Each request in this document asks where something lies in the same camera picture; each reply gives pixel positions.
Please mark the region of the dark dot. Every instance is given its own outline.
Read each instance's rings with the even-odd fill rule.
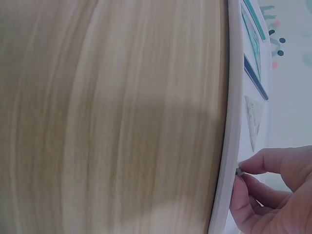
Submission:
[[[269,35],[272,35],[273,33],[275,33],[275,30],[271,29],[271,30],[269,31]]]
[[[277,54],[278,54],[279,56],[283,56],[283,55],[284,55],[284,51],[279,50],[279,51],[277,52]]]
[[[286,42],[286,39],[285,39],[285,38],[280,38],[280,39],[279,39],[279,42],[280,42],[280,43],[285,43],[285,42]]]

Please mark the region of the light wood grain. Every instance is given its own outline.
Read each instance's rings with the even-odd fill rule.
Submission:
[[[226,19],[223,0],[0,0],[0,233],[205,233]]]

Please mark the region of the dark blue stripe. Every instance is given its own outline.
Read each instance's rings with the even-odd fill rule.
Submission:
[[[265,92],[264,88],[262,87],[257,75],[255,74],[252,66],[250,65],[248,59],[246,58],[246,56],[244,55],[244,66],[245,66],[245,71],[248,74],[248,76],[250,77],[250,79],[253,81],[254,85],[256,86],[256,88],[259,90],[261,96],[267,101],[269,100],[269,97],[267,95],[267,93]]]

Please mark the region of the white wall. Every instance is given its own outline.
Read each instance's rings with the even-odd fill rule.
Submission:
[[[312,144],[312,0],[258,0],[260,7],[273,5],[264,15],[272,39],[284,56],[274,55],[272,127],[270,147]],[[279,175],[268,175],[266,183],[288,189]]]

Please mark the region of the white board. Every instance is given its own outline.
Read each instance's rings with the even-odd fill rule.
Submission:
[[[267,38],[267,40],[260,43],[261,83],[269,98],[271,98],[272,59],[269,34],[256,0],[251,0],[251,3]],[[241,4],[244,4],[243,0],[229,1],[230,77],[228,110],[221,168],[209,234],[239,233],[230,212],[228,212],[235,169],[238,162],[251,157],[254,154],[253,151],[257,152],[267,147],[271,124],[270,101],[265,101],[262,98],[254,83],[244,71],[244,54],[250,58],[250,61],[254,62],[255,60],[252,60],[253,50],[241,16]],[[259,108],[255,111],[256,115],[261,112],[261,117],[257,117],[256,120],[259,122],[256,137],[253,133],[254,129],[252,129],[252,138],[253,140],[256,138],[254,143],[252,143],[253,146],[251,144],[248,115],[246,114],[245,96],[259,104],[257,105]]]

